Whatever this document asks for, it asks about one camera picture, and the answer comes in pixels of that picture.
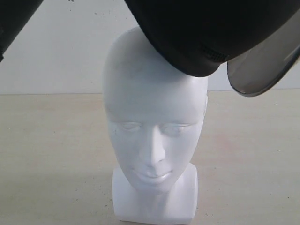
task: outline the white wall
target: white wall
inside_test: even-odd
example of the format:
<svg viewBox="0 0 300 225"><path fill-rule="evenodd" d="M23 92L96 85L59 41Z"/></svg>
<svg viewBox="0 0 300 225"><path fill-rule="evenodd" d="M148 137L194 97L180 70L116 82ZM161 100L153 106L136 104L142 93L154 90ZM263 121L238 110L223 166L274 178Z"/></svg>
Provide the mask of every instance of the white wall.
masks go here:
<svg viewBox="0 0 300 225"><path fill-rule="evenodd" d="M0 63L0 94L98 93L112 41L137 23L123 0L44 0ZM300 88L300 64L277 88ZM210 90L231 90L226 65Z"/></svg>

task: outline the mannequin chin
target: mannequin chin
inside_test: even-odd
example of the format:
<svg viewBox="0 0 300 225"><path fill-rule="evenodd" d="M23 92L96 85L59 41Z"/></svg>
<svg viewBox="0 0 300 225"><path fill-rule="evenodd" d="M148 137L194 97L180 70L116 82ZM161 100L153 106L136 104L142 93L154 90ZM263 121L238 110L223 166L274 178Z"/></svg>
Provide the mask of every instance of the mannequin chin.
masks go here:
<svg viewBox="0 0 300 225"><path fill-rule="evenodd" d="M203 126L208 78L172 67L140 28L115 41L103 76L108 132L120 165L112 184L116 216L189 223L198 191L196 168L189 162Z"/></svg>

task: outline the tinted visor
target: tinted visor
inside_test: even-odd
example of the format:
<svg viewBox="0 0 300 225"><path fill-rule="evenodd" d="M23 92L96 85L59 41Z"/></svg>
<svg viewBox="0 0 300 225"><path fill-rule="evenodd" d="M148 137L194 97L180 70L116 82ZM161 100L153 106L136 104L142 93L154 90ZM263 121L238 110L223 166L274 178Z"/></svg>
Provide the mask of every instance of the tinted visor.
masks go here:
<svg viewBox="0 0 300 225"><path fill-rule="evenodd" d="M300 10L266 40L228 61L229 82L243 96L261 95L299 62L299 56Z"/></svg>

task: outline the mannequin ear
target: mannequin ear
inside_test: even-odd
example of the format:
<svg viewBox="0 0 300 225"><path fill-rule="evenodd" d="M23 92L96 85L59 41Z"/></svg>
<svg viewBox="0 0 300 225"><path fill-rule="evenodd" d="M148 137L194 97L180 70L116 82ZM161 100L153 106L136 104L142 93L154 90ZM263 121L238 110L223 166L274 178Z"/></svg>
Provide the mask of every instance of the mannequin ear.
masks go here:
<svg viewBox="0 0 300 225"><path fill-rule="evenodd" d="M208 102L208 96L206 95L203 116L205 116L205 114L206 114L207 102Z"/></svg>

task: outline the mannequin nose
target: mannequin nose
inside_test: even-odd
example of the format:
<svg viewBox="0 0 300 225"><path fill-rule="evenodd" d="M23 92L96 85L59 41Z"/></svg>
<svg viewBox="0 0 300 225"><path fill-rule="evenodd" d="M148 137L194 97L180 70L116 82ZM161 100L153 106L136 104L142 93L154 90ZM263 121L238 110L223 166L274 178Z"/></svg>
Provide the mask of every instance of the mannequin nose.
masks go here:
<svg viewBox="0 0 300 225"><path fill-rule="evenodd" d="M139 156L147 166L154 166L165 159L162 136L158 128L153 128L148 132L146 141L142 143Z"/></svg>

